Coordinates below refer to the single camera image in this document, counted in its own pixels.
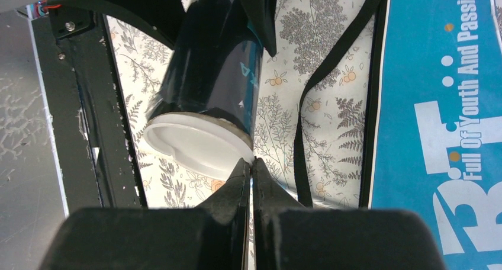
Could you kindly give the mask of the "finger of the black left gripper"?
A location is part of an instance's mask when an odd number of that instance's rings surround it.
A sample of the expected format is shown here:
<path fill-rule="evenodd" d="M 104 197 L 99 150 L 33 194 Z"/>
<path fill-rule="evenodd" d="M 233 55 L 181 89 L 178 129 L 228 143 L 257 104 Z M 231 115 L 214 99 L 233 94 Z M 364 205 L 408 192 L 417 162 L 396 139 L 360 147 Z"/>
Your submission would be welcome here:
<path fill-rule="evenodd" d="M 95 11 L 136 27 L 170 49 L 185 17 L 181 0 L 48 0 L 60 4 Z"/>
<path fill-rule="evenodd" d="M 277 53 L 275 10 L 277 0 L 240 0 L 262 46 L 271 57 Z"/>

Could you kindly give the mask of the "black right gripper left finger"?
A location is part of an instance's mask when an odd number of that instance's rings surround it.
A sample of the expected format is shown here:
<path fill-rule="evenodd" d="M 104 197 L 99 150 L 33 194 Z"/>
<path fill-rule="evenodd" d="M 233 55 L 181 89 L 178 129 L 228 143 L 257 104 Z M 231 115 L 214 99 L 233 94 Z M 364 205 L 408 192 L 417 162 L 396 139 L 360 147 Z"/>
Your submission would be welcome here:
<path fill-rule="evenodd" d="M 194 208 L 83 208 L 60 226 L 41 269 L 241 269 L 250 166 Z"/>

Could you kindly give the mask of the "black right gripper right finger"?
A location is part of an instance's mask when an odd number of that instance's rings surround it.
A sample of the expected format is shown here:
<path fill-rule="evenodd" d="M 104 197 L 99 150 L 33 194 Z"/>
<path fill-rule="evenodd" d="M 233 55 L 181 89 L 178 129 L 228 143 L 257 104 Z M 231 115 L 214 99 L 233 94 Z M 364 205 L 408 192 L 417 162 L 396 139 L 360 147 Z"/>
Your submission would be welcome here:
<path fill-rule="evenodd" d="M 257 269 L 445 269 L 429 228 L 404 210 L 307 208 L 252 166 Z"/>

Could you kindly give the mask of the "black shuttlecock tube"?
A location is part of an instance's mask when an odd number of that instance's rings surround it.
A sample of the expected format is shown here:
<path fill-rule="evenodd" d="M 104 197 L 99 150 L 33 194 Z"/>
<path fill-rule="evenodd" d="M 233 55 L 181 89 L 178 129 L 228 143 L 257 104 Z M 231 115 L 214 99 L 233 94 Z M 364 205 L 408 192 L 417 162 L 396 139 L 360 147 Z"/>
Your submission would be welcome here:
<path fill-rule="evenodd" d="M 240 0 L 191 0 L 148 119 L 194 116 L 251 145 L 262 55 Z"/>

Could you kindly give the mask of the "white plastic tube cap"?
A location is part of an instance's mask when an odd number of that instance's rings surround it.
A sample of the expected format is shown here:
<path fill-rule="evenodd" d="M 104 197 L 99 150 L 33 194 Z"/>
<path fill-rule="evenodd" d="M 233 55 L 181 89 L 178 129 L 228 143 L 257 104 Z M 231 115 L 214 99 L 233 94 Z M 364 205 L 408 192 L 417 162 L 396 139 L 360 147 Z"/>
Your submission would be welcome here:
<path fill-rule="evenodd" d="M 188 171 L 225 181 L 238 161 L 254 161 L 251 137 L 223 118 L 170 112 L 150 120 L 144 141 Z"/>

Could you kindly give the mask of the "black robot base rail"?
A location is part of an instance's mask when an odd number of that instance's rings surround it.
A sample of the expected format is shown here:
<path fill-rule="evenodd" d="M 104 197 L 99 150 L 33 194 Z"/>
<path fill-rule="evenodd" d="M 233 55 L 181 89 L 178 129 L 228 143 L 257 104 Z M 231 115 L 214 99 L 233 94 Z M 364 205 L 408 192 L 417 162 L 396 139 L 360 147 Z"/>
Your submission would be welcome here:
<path fill-rule="evenodd" d="M 63 7 L 29 26 L 64 212 L 146 207 L 107 19 Z"/>

